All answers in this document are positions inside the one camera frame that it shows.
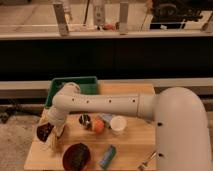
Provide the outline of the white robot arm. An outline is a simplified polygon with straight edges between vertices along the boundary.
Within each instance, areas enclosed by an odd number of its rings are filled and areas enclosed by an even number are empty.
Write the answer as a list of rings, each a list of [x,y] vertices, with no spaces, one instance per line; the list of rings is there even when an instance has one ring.
[[[47,118],[57,125],[71,112],[110,113],[155,123],[157,171],[213,171],[208,118],[200,98],[183,87],[161,93],[84,95],[67,83],[53,97]]]

